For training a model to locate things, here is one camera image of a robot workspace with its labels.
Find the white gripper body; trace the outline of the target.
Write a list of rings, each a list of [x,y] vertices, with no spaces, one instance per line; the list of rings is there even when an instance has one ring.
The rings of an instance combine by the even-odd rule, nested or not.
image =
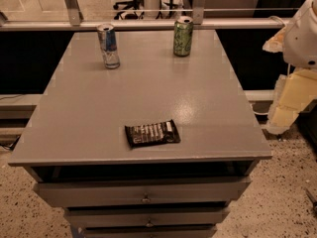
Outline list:
[[[295,67],[317,68],[317,0],[306,0],[286,25],[283,58]]]

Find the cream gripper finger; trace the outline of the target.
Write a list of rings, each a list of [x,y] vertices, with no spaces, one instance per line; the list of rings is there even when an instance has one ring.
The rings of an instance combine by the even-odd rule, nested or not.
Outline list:
[[[282,53],[286,28],[280,29],[273,37],[263,45],[263,50],[269,53]]]
[[[273,135],[287,131],[302,112],[317,98],[317,70],[297,68],[276,82],[266,129]]]

